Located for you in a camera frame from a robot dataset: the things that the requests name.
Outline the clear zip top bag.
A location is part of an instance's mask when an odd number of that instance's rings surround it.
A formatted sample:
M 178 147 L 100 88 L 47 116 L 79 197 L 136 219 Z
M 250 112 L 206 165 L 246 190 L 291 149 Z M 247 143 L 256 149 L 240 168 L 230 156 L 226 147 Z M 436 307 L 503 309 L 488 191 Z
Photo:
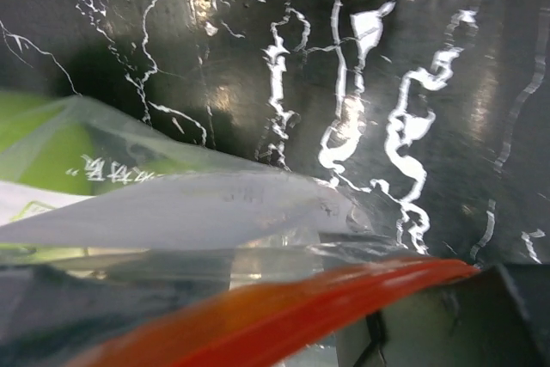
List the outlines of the clear zip top bag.
M 234 288 L 412 256 L 346 193 L 174 143 L 190 170 L 99 195 L 1 178 L 2 365 L 60 366 Z

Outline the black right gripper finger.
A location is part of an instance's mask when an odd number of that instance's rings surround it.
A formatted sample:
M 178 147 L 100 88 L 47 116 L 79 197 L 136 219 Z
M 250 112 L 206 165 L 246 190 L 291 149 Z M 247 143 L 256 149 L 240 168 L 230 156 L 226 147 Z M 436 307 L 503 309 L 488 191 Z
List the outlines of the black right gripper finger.
M 549 266 L 431 287 L 335 334 L 340 366 L 547 366 Z

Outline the green fake apple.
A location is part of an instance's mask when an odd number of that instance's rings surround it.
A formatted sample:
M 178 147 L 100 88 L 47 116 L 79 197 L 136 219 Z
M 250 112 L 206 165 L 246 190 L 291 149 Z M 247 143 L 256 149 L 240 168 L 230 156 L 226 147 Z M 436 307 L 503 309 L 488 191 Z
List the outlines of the green fake apple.
M 1 178 L 99 195 L 190 170 L 179 146 L 146 124 L 81 96 L 1 93 Z

